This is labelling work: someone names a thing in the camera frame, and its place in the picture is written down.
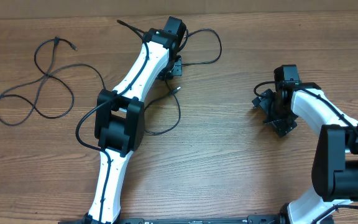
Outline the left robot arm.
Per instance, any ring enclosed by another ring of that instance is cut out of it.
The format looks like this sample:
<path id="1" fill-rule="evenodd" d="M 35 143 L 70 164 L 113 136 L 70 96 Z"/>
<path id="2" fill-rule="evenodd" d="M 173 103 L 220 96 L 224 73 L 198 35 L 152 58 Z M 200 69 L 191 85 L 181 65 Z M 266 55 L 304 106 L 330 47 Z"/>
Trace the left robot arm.
<path id="1" fill-rule="evenodd" d="M 138 58 L 113 90 L 100 91 L 96 107 L 86 114 L 96 116 L 100 170 L 93 203 L 82 223 L 119 221 L 127 165 L 145 133 L 145 98 L 156 79 L 172 75 L 186 25 L 169 17 L 163 29 L 133 31 L 142 41 Z"/>

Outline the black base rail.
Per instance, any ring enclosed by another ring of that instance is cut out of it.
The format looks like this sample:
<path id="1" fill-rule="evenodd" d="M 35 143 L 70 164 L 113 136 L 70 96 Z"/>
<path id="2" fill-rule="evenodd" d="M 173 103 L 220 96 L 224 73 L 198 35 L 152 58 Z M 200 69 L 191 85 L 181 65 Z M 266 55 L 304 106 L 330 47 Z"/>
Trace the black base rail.
<path id="1" fill-rule="evenodd" d="M 159 219 L 118 218 L 117 224 L 284 224 L 280 215 L 249 215 L 245 218 Z"/>

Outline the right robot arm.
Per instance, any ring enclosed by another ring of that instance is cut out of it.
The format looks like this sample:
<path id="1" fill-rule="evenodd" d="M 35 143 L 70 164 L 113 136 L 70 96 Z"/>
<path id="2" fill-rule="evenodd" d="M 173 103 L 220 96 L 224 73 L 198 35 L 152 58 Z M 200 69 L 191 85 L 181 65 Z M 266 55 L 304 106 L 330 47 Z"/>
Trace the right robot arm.
<path id="1" fill-rule="evenodd" d="M 279 137 L 297 126 L 297 118 L 318 135 L 313 185 L 278 214 L 250 215 L 247 222 L 333 223 L 332 214 L 340 208 L 358 210 L 358 120 L 330 102 L 320 86 L 301 81 L 296 65 L 282 65 L 273 73 L 275 89 L 257 94 L 252 103 Z"/>

